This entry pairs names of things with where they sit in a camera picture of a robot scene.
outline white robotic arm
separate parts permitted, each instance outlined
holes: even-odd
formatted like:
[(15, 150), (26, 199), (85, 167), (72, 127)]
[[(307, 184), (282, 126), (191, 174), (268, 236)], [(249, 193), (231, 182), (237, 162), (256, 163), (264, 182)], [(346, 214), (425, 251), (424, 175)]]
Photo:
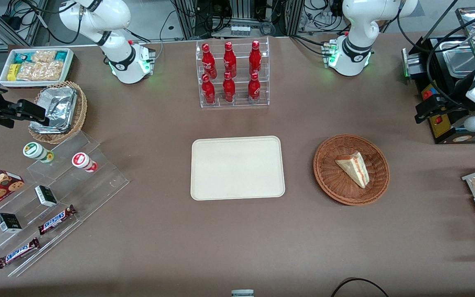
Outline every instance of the white robotic arm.
[(83, 7), (74, 5), (61, 12), (62, 23), (100, 46), (109, 59), (113, 74), (121, 82), (136, 83), (153, 73), (152, 57), (155, 53), (141, 45), (131, 45), (121, 31), (131, 21), (131, 13), (124, 1), (70, 0), (60, 5), (60, 11), (74, 2)]
[(367, 65), (373, 43), (379, 35), (376, 21), (407, 17), (417, 7), (418, 0), (344, 0), (342, 11), (351, 22), (348, 36), (329, 43), (328, 67), (346, 76), (358, 75)]

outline red bottle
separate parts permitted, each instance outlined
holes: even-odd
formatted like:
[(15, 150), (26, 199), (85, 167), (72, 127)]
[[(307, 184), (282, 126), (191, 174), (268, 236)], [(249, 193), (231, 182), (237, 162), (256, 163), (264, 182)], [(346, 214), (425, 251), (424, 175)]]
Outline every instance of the red bottle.
[(225, 90), (225, 100), (228, 103), (234, 102), (234, 97), (236, 95), (236, 85), (232, 80), (232, 75), (228, 71), (225, 73), (225, 81), (223, 81), (223, 90)]
[(208, 74), (203, 73), (201, 76), (203, 79), (203, 84), (201, 88), (203, 89), (203, 95), (205, 97), (206, 104), (214, 105), (215, 104), (215, 88), (213, 83), (210, 81)]
[(232, 49), (232, 42), (230, 41), (225, 42), (225, 56), (223, 57), (223, 61), (225, 62), (225, 71), (230, 72), (232, 77), (236, 77), (238, 75), (238, 63), (236, 62), (236, 54)]
[(261, 84), (260, 84), (260, 81), (258, 81), (258, 73), (253, 73), (250, 76), (250, 82), (249, 82), (250, 104), (256, 104), (260, 100), (260, 88), (261, 88)]
[(261, 52), (260, 52), (260, 42), (254, 40), (252, 42), (252, 51), (249, 56), (249, 71), (252, 75), (254, 72), (259, 73), (261, 70)]
[(201, 48), (203, 49), (203, 68), (205, 73), (211, 79), (215, 79), (217, 77), (217, 70), (215, 70), (215, 59), (212, 53), (210, 53), (210, 47), (207, 43), (204, 43)]

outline brown tablecloth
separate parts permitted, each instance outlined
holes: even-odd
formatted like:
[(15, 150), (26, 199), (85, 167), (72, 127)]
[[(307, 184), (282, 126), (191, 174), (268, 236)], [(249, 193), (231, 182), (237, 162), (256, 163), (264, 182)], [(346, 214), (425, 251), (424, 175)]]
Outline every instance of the brown tablecloth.
[[(89, 101), (84, 131), (132, 182), (22, 276), (0, 271), (0, 295), (329, 296), (359, 276), (392, 296), (475, 296), (475, 205), (460, 179), (475, 171), (475, 145), (434, 145), (427, 124), (415, 124), (403, 37), (380, 36), (356, 77), (324, 69), (289, 38), (270, 45), (271, 105), (237, 111), (200, 109), (195, 42), (166, 44), (155, 75), (135, 85), (111, 75), (98, 47), (74, 47), (72, 80)], [(21, 154), (27, 124), (0, 127), (0, 169), (32, 163)], [(315, 182), (315, 149), (340, 133), (388, 158), (390, 187), (372, 205), (336, 203)], [(193, 141), (261, 135), (281, 139), (284, 196), (190, 197)], [(379, 293), (349, 284), (338, 296), (346, 292)]]

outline sandwich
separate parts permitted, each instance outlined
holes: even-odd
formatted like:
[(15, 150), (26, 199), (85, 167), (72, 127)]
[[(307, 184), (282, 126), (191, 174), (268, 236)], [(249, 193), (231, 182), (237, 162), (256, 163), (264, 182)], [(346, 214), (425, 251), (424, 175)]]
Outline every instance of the sandwich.
[(369, 175), (360, 152), (356, 152), (352, 155), (338, 156), (335, 162), (358, 184), (358, 186), (360, 186), (360, 188), (366, 188), (369, 183)]

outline stainless steel tray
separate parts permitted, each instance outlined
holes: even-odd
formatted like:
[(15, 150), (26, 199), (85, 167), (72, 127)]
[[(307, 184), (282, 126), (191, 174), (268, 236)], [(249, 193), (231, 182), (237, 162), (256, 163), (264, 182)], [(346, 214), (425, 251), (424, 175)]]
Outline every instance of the stainless steel tray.
[[(448, 49), (460, 44), (462, 41), (446, 41), (439, 45), (440, 50)], [(464, 44), (456, 49), (443, 52), (450, 75), (455, 78), (464, 78), (475, 70), (475, 55), (471, 47)]]

